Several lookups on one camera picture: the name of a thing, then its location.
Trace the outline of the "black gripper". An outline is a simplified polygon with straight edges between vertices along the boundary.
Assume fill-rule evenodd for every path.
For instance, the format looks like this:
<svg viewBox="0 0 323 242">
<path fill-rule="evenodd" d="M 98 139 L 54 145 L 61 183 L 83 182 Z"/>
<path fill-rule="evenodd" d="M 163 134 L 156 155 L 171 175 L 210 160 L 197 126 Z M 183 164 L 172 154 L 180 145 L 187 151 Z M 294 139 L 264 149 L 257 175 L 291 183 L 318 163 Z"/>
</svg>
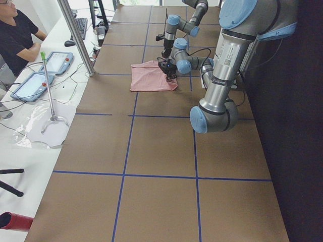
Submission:
<svg viewBox="0 0 323 242">
<path fill-rule="evenodd" d="M 171 50 L 173 47 L 174 41 L 173 40 L 164 40 L 164 50 L 162 51 L 162 57 L 169 57 L 171 54 Z"/>
<path fill-rule="evenodd" d="M 171 61 L 168 60 L 166 63 L 166 73 L 167 73 L 166 81 L 176 79 L 177 78 L 176 71 L 177 71 L 177 66 L 172 64 Z"/>
</svg>

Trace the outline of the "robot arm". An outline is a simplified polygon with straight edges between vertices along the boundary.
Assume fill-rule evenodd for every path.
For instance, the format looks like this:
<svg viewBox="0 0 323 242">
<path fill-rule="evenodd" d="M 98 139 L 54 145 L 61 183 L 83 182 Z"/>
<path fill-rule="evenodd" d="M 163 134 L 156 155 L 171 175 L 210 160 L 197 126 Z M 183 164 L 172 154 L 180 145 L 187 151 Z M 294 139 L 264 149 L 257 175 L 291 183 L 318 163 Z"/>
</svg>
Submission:
<svg viewBox="0 0 323 242">
<path fill-rule="evenodd" d="M 161 53 L 163 58 L 168 58 L 170 56 L 177 30 L 180 30 L 192 37 L 196 37 L 199 32 L 200 22 L 203 16 L 207 13 L 208 1 L 188 0 L 182 2 L 194 8 L 195 12 L 189 21 L 182 19 L 179 15 L 169 15 L 166 18 L 164 33 L 158 36 L 164 40 L 164 50 Z"/>
<path fill-rule="evenodd" d="M 238 112 L 228 97 L 249 45 L 256 41 L 291 36 L 297 25 L 298 1 L 225 1 L 219 14 L 221 49 L 214 58 L 190 56 L 187 41 L 176 37 L 178 30 L 194 37 L 208 10 L 207 1 L 186 1 L 195 9 L 189 21 L 169 15 L 164 33 L 164 60 L 160 68 L 168 78 L 175 72 L 199 70 L 206 94 L 190 110 L 190 122 L 198 133 L 223 132 L 237 122 Z"/>
</svg>

